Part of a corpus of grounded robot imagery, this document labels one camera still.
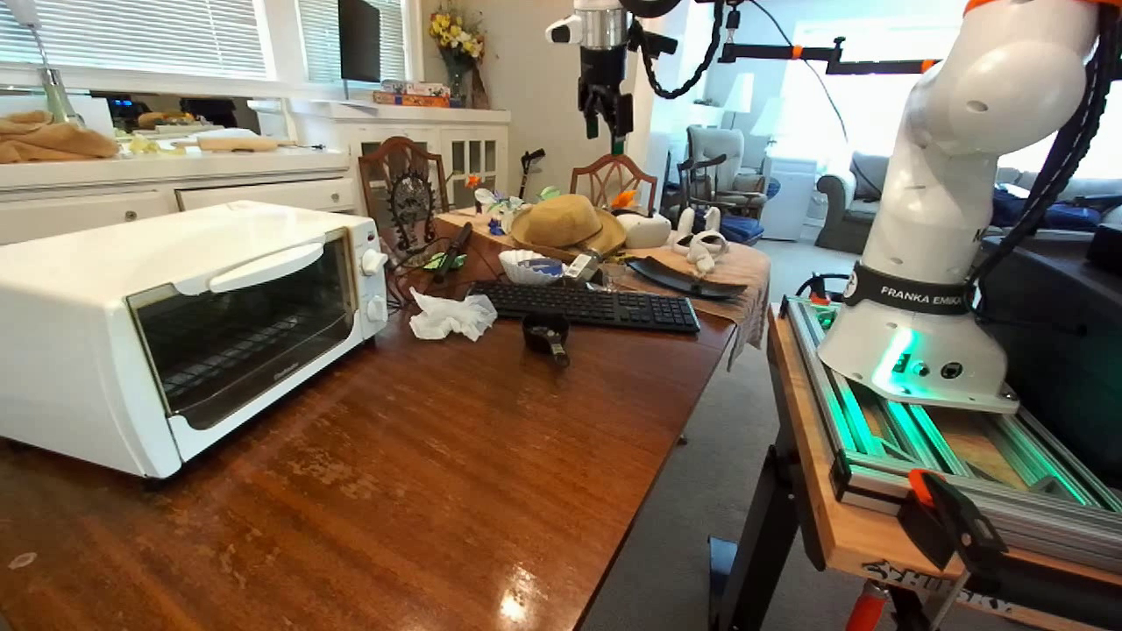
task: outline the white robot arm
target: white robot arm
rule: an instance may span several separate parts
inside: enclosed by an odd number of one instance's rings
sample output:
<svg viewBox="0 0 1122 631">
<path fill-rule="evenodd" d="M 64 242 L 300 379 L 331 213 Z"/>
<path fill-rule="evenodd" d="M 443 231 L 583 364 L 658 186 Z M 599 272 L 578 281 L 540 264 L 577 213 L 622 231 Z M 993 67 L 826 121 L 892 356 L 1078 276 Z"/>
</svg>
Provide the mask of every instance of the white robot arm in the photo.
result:
<svg viewBox="0 0 1122 631">
<path fill-rule="evenodd" d="M 911 89 L 853 302 L 820 360 L 888 399 L 1017 412 L 1008 356 L 975 324 L 972 268 L 996 159 L 1056 132 L 1084 99 L 1099 9 L 972 3 L 950 58 Z"/>
</svg>

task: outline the flowers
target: flowers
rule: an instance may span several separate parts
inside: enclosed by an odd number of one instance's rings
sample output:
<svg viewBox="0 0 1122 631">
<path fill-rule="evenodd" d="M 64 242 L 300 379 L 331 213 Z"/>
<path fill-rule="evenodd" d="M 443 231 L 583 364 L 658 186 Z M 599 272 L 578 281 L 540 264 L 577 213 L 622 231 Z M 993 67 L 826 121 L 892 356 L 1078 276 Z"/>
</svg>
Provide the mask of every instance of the flowers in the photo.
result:
<svg viewBox="0 0 1122 631">
<path fill-rule="evenodd" d="M 483 38 L 454 9 L 432 11 L 428 37 L 443 54 L 483 61 Z"/>
</svg>

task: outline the wooden chair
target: wooden chair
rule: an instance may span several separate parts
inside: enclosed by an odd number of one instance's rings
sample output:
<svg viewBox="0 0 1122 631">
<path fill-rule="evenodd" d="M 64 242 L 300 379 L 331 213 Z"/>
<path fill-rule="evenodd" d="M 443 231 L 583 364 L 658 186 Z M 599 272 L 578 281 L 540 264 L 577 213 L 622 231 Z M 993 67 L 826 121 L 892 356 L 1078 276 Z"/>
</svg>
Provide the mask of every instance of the wooden chair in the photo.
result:
<svg viewBox="0 0 1122 631">
<path fill-rule="evenodd" d="M 448 208 L 447 161 L 411 138 L 365 145 L 359 155 L 365 211 L 394 259 L 425 252 L 432 213 Z"/>
<path fill-rule="evenodd" d="M 570 191 L 586 192 L 598 208 L 607 208 L 619 192 L 636 191 L 643 213 L 656 213 L 658 208 L 658 180 L 643 171 L 627 155 L 605 155 L 586 169 L 573 169 Z"/>
</svg>

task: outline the toaster oven control knob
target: toaster oven control knob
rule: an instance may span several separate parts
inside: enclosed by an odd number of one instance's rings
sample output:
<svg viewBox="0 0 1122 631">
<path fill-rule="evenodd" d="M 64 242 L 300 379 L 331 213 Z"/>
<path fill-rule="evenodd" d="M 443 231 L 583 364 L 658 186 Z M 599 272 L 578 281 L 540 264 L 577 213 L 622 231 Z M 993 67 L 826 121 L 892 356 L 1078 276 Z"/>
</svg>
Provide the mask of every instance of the toaster oven control knob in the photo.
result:
<svg viewBox="0 0 1122 631">
<path fill-rule="evenodd" d="M 378 252 L 378 248 L 365 248 L 360 252 L 360 275 L 369 275 L 369 276 L 376 276 L 376 275 L 386 275 L 386 252 Z"/>
</svg>

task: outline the wooden table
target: wooden table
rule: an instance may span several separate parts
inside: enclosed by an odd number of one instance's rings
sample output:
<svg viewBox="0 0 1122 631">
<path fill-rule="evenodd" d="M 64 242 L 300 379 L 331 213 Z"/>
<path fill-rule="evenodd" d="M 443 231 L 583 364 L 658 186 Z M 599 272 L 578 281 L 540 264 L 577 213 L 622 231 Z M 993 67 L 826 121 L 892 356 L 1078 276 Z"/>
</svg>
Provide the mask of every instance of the wooden table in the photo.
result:
<svg viewBox="0 0 1122 631">
<path fill-rule="evenodd" d="M 577 627 L 727 336 L 394 316 L 165 484 L 0 443 L 0 627 Z"/>
<path fill-rule="evenodd" d="M 788 316 L 771 312 L 768 360 L 782 429 L 761 470 L 729 585 L 717 596 L 713 627 L 761 627 L 795 530 L 802 530 L 807 559 L 820 573 L 841 573 L 892 591 L 931 591 L 938 581 L 960 580 L 965 566 L 953 559 L 940 573 L 907 541 L 899 517 L 837 503 L 831 470 L 835 450 L 826 436 L 820 407 Z M 1032 550 L 1009 550 L 1009 559 L 1122 593 L 1122 576 Z M 968 608 L 1032 627 L 1089 627 L 1015 601 L 968 596 Z"/>
</svg>

